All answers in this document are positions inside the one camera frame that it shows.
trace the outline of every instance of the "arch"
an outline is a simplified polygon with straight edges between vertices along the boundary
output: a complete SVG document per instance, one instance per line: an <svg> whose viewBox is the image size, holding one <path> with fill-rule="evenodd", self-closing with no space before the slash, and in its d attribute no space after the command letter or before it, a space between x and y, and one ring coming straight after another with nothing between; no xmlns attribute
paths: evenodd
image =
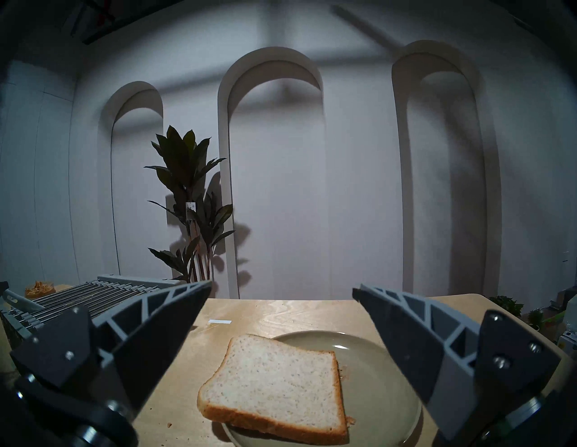
<svg viewBox="0 0 577 447"><path fill-rule="evenodd" d="M264 70L265 64L280 61L290 64L269 65L272 70ZM266 47L252 51L237 60L224 75L218 90L218 132L219 155L226 158L220 164L220 178L222 188L222 203L233 203L233 191L230 172L230 139L228 123L232 111L238 105L244 94L257 85L279 78L296 78L317 87L323 92L323 82L318 68L302 53L284 47ZM224 223L224 230L234 228L234 214ZM234 238L226 238L226 264L228 273L228 290L230 298L239 298L237 278L237 254Z"/></svg>
<svg viewBox="0 0 577 447"><path fill-rule="evenodd" d="M485 82L475 65L464 56L459 50L446 43L432 40L419 40L401 48L395 55L394 61L397 63L401 58L411 54L424 53L437 56L463 74L471 89L477 106L477 117L479 130L481 133L481 146L484 156L485 166L485 187L486 187L486 256L485 273L483 279L483 293L486 296L497 294L499 286L499 274L501 264L501 178L499 167L499 153L497 149L493 117L490 110L489 99L485 89ZM402 166L402 189L403 189L403 216L405 216L404 195L407 190L407 179L411 181L404 170L407 164ZM410 241L406 238L403 230L403 252L406 252ZM410 282L409 276L413 274L411 260L403 256L403 288Z"/></svg>
<svg viewBox="0 0 577 447"><path fill-rule="evenodd" d="M168 266L150 256L148 247L166 247L166 214L148 200L164 204L166 188L144 166L163 164L150 145L163 134L162 99L155 89L141 91L124 103L111 136L111 182L114 234L121 275L166 278Z"/></svg>
<svg viewBox="0 0 577 447"><path fill-rule="evenodd" d="M102 263L107 273L119 274L114 212L112 203L111 138L112 129L124 104L134 95L144 90L156 90L148 82L135 81L120 87L106 102L98 121L96 139L98 175L98 213Z"/></svg>

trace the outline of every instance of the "potted plant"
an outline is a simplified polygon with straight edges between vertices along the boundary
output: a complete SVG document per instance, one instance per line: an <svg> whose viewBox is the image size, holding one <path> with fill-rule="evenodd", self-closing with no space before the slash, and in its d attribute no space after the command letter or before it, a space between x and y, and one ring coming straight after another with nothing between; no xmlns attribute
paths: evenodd
<svg viewBox="0 0 577 447"><path fill-rule="evenodd" d="M541 330L541 326L543 324L543 311L541 309L535 309L529 312L529 316L527 318L529 322L529 326L531 326L536 331Z"/></svg>
<svg viewBox="0 0 577 447"><path fill-rule="evenodd" d="M517 318L521 316L521 309L523 308L522 303L518 303L514 299L511 299L505 295L490 296L489 299Z"/></svg>
<svg viewBox="0 0 577 447"><path fill-rule="evenodd" d="M211 279L212 257L216 244L234 230L224 232L224 222L233 214L233 206L218 207L216 196L204 193L206 174L216 167L224 158L206 162L210 138L196 143L192 130L184 137L174 127L169 126L166 136L157 135L158 143L152 146L164 160L166 166L145 166L154 169L158 180L174 195L175 204L169 210L186 228L188 244L175 253L169 250L157 251L149 248L151 253L170 268L180 273L174 279L187 283Z"/></svg>

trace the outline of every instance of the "white label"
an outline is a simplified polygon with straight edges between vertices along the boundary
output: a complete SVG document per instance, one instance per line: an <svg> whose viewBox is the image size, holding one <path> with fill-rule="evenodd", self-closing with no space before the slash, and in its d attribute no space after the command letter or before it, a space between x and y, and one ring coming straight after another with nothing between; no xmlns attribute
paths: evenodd
<svg viewBox="0 0 577 447"><path fill-rule="evenodd" d="M196 213L196 202L187 202L186 203L186 219L193 220L194 217L190 211L194 211Z"/></svg>

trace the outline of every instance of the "green ceramic plate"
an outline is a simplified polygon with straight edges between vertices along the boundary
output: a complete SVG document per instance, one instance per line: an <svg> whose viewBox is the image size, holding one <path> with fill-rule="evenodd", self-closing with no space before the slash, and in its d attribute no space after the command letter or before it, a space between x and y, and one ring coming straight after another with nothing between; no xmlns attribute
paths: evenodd
<svg viewBox="0 0 577 447"><path fill-rule="evenodd" d="M341 369L344 412L354 419L349 447L397 446L413 432L421 402L386 349L352 335L310 330L276 337L300 348L335 351ZM224 425L237 447L302 447L256 431Z"/></svg>

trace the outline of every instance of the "white bread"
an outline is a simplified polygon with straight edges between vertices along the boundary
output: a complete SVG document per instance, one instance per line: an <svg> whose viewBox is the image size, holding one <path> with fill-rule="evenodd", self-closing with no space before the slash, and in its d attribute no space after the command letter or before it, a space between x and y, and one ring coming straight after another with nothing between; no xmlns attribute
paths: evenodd
<svg viewBox="0 0 577 447"><path fill-rule="evenodd" d="M207 419L308 444L349 440L334 352L233 337L197 406Z"/></svg>

